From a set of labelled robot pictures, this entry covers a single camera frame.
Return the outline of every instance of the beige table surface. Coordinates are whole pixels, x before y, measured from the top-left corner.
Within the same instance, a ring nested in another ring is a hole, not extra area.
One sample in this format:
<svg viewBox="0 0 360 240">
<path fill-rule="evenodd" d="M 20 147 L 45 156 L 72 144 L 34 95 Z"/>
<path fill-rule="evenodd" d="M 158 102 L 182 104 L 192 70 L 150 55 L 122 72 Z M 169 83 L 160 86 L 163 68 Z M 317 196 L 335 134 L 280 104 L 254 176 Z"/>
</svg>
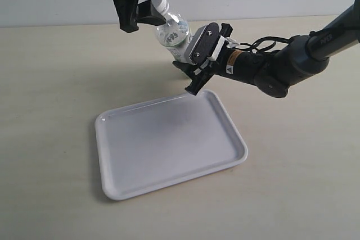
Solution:
<svg viewBox="0 0 360 240">
<path fill-rule="evenodd" d="M 230 23 L 252 42 L 332 18 Z M 96 116 L 188 81 L 149 26 L 0 29 L 0 239 L 360 239 L 359 83 L 360 46 L 285 99 L 213 78 L 246 162 L 113 202 L 101 190 Z"/>
</svg>

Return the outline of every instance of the plastic tray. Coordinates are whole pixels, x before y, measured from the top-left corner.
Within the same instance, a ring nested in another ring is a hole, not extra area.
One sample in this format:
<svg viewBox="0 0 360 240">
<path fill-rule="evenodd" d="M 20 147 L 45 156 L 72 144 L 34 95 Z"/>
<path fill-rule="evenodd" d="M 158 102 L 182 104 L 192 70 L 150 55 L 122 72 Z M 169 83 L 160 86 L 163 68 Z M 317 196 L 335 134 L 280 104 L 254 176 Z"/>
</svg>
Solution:
<svg viewBox="0 0 360 240">
<path fill-rule="evenodd" d="M 248 155 L 209 90 L 106 111 L 95 126 L 102 188 L 113 200 L 233 167 Z"/>
</svg>

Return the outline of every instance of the water bottle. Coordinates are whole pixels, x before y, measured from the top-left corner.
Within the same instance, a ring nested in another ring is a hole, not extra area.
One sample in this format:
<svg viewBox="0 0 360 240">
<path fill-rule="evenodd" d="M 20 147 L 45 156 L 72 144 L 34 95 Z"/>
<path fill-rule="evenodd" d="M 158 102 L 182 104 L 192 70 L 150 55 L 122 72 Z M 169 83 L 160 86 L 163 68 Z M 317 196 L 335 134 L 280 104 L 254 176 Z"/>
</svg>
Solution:
<svg viewBox="0 0 360 240">
<path fill-rule="evenodd" d="M 151 0 L 151 2 L 158 13 L 166 19 L 164 25 L 156 28 L 157 40 L 177 61 L 187 63 L 184 53 L 192 37 L 188 22 L 180 14 L 169 9 L 167 0 Z"/>
</svg>

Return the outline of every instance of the bottle cap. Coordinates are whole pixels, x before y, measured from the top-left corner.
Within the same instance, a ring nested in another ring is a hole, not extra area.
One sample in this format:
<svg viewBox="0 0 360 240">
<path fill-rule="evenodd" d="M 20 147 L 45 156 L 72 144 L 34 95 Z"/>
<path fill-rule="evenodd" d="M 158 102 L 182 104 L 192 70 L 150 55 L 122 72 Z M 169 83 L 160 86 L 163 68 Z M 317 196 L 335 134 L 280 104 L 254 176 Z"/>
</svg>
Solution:
<svg viewBox="0 0 360 240">
<path fill-rule="evenodd" d="M 167 0 L 151 0 L 151 2 L 156 8 L 157 12 L 161 15 L 164 16 L 168 12 L 169 2 Z"/>
</svg>

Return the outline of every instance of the tray rim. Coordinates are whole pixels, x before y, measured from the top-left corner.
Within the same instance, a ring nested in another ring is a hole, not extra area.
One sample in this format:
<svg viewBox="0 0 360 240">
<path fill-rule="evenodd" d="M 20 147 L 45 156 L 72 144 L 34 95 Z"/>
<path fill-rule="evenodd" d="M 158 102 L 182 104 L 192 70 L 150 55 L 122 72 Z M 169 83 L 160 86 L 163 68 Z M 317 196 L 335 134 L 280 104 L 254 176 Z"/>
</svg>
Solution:
<svg viewBox="0 0 360 240">
<path fill-rule="evenodd" d="M 246 143 L 245 143 L 244 139 L 242 138 L 240 132 L 236 128 L 234 122 L 230 118 L 229 113 L 227 112 L 226 108 L 224 107 L 224 105 L 221 102 L 218 95 L 215 92 L 213 92 L 211 90 L 208 90 L 208 89 L 202 90 L 199 94 L 209 94 L 209 95 L 211 95 L 211 96 L 213 96 L 215 98 L 218 105 L 220 105 L 220 108 L 222 109 L 222 111 L 224 113 L 224 116 L 226 117 L 226 121 L 228 121 L 228 124 L 233 129 L 233 132 L 235 133 L 236 137 L 241 142 L 241 144 L 242 144 L 242 146 L 244 148 L 244 155 L 239 159 L 236 159 L 236 160 L 231 161 L 231 162 L 227 162 L 227 163 L 225 163 L 223 165 L 216 166 L 216 167 L 213 167 L 213 168 L 210 168 L 210 169 L 207 169 L 207 170 L 199 171 L 197 173 L 189 174 L 189 175 L 186 175 L 186 176 L 182 176 L 182 177 L 179 177 L 179 178 L 176 178 L 176 179 L 171 179 L 171 180 L 161 182 L 161 183 L 158 183 L 158 184 L 155 184 L 155 185 L 150 185 L 150 186 L 148 186 L 146 188 L 142 188 L 142 189 L 136 190 L 134 192 L 129 192 L 129 193 L 126 193 L 126 194 L 122 194 L 121 192 L 119 193 L 119 192 L 113 191 L 113 189 L 106 184 L 109 181 L 108 180 L 109 176 L 107 175 L 107 172 L 105 170 L 106 168 L 108 168 L 108 166 L 107 166 L 107 163 L 105 161 L 104 152 L 100 151 L 100 147 L 99 147 L 99 145 L 100 145 L 100 138 L 99 137 L 100 136 L 98 135 L 99 134 L 98 131 L 99 131 L 100 124 L 103 122 L 102 118 L 104 118 L 104 115 L 110 115 L 112 112 L 119 111 L 119 110 L 126 112 L 127 109 L 132 109 L 133 110 L 135 108 L 138 109 L 138 108 L 142 108 L 142 107 L 146 107 L 146 106 L 151 106 L 151 105 L 166 102 L 166 101 L 169 101 L 169 100 L 174 100 L 174 99 L 177 99 L 177 98 L 186 97 L 186 96 L 189 96 L 191 94 L 182 93 L 182 94 L 175 95 L 175 96 L 157 98 L 157 99 L 152 99 L 150 101 L 135 103 L 133 105 L 127 105 L 127 106 L 123 106 L 123 107 L 119 107 L 119 108 L 115 108 L 115 109 L 110 109 L 110 110 L 107 110 L 107 111 L 99 114 L 98 117 L 95 120 L 95 132 L 96 132 L 96 142 L 97 142 L 97 153 L 98 153 L 99 166 L 100 166 L 101 186 L 102 186 L 102 190 L 103 190 L 104 194 L 108 198 L 110 198 L 110 199 L 112 199 L 114 201 L 126 200 L 126 199 L 133 198 L 133 197 L 136 197 L 136 196 L 140 196 L 142 194 L 146 194 L 146 193 L 149 193 L 149 192 L 152 192 L 152 191 L 157 191 L 157 190 L 165 188 L 165 187 L 170 187 L 172 185 L 176 185 L 176 184 L 183 183 L 183 182 L 186 182 L 186 181 L 189 181 L 189 180 L 193 180 L 193 179 L 196 179 L 196 178 L 208 175 L 208 174 L 212 174 L 212 173 L 216 173 L 218 171 L 229 169 L 231 167 L 234 167 L 236 165 L 239 165 L 239 164 L 243 163 L 247 159 L 248 154 L 249 154 L 248 146 L 246 145 Z"/>
</svg>

